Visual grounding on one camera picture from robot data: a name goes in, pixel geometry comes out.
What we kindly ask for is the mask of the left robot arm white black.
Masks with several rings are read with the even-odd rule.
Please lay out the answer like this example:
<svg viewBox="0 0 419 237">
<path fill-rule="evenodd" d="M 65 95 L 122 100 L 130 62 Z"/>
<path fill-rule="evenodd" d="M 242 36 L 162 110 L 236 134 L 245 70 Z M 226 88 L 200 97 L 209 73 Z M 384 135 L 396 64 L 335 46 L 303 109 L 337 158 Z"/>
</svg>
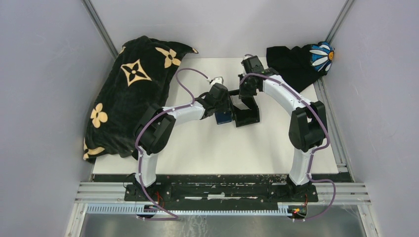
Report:
<svg viewBox="0 0 419 237">
<path fill-rule="evenodd" d="M 155 196 L 156 167 L 159 153 L 166 147 L 173 128 L 187 122 L 202 120 L 230 110 L 229 91 L 215 83 L 202 97 L 176 107 L 149 107 L 135 129 L 139 183 L 136 193 L 145 201 Z"/>
</svg>

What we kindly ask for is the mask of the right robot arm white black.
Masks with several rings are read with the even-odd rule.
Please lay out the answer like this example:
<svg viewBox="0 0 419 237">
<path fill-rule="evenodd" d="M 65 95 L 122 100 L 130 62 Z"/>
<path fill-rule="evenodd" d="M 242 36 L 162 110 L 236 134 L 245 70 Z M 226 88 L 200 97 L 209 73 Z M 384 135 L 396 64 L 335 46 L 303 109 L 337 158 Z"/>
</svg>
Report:
<svg viewBox="0 0 419 237">
<path fill-rule="evenodd" d="M 286 186 L 286 197 L 299 201 L 305 196 L 303 185 L 311 181 L 311 167 L 317 150 L 327 147 L 329 141 L 325 106 L 321 101 L 304 98 L 272 68 L 264 68 L 260 59 L 245 55 L 244 72 L 239 82 L 239 98 L 252 98 L 263 92 L 273 98 L 290 115 L 289 139 L 294 146 L 293 164 Z"/>
</svg>

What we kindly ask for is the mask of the black card tray stand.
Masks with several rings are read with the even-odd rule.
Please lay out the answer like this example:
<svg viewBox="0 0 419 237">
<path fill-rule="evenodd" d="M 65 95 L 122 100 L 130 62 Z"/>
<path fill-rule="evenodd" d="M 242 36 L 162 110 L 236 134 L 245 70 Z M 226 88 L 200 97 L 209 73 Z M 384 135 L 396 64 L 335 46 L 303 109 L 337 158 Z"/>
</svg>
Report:
<svg viewBox="0 0 419 237">
<path fill-rule="evenodd" d="M 229 95 L 239 95 L 239 90 L 230 90 Z M 259 107 L 254 97 L 245 97 L 241 99 L 248 107 L 249 110 L 239 110 L 233 106 L 230 98 L 230 106 L 232 118 L 236 127 L 242 127 L 260 122 Z"/>
</svg>

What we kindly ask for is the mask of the blue leather card holder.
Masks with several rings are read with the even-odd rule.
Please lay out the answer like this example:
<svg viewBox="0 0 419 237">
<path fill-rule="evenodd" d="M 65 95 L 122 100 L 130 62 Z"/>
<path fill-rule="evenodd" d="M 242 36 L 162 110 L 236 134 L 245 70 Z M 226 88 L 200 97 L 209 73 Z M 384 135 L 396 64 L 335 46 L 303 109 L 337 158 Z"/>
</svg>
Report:
<svg viewBox="0 0 419 237">
<path fill-rule="evenodd" d="M 214 115 L 217 125 L 230 123 L 233 120 L 231 111 L 216 112 Z"/>
</svg>

